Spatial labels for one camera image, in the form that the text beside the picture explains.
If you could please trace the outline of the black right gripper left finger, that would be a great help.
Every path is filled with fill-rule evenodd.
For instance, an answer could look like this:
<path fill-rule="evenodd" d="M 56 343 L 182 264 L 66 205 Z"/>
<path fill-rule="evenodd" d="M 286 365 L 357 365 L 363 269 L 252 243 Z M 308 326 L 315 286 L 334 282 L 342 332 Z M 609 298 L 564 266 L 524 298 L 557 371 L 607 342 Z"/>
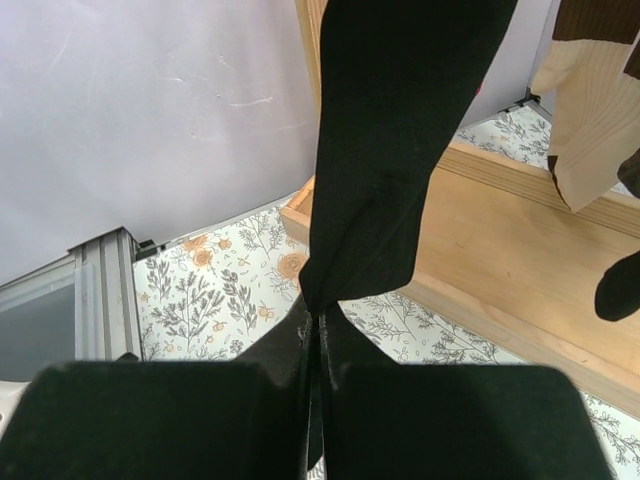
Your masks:
<path fill-rule="evenodd" d="M 27 386 L 13 479 L 302 479 L 312 319 L 297 299 L 223 361 L 77 361 Z"/>

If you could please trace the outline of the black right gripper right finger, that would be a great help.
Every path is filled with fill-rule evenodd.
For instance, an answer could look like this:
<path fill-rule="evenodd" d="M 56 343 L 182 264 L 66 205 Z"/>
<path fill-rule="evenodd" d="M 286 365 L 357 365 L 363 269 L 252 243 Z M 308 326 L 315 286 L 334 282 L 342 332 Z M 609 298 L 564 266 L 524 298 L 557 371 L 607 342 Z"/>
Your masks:
<path fill-rule="evenodd" d="M 607 479 L 583 401 L 546 366 L 399 364 L 319 319 L 330 479 Z"/>

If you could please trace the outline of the black sock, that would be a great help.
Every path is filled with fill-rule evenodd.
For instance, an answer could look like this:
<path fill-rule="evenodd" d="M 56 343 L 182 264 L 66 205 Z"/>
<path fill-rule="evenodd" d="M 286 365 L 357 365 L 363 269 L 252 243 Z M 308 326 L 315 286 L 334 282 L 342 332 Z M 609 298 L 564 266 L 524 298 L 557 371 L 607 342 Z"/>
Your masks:
<path fill-rule="evenodd" d="M 636 198 L 640 189 L 639 151 L 624 161 L 617 172 L 618 179 Z M 640 302 L 639 252 L 612 265 L 600 280 L 594 298 L 597 316 L 603 320 L 620 321 L 639 309 Z"/>
<path fill-rule="evenodd" d="M 331 1 L 305 302 L 320 315 L 412 278 L 430 176 L 508 29 L 512 1 Z"/>

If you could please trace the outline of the cream brown striped sock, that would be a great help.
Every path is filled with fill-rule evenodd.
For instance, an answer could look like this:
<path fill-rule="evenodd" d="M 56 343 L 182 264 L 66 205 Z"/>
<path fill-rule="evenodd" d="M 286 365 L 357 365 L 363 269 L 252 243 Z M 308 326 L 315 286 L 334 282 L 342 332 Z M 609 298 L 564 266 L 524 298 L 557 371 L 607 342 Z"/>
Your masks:
<path fill-rule="evenodd" d="M 638 2 L 561 2 L 531 90 L 555 94 L 547 163 L 570 210 L 618 183 L 639 193 Z"/>

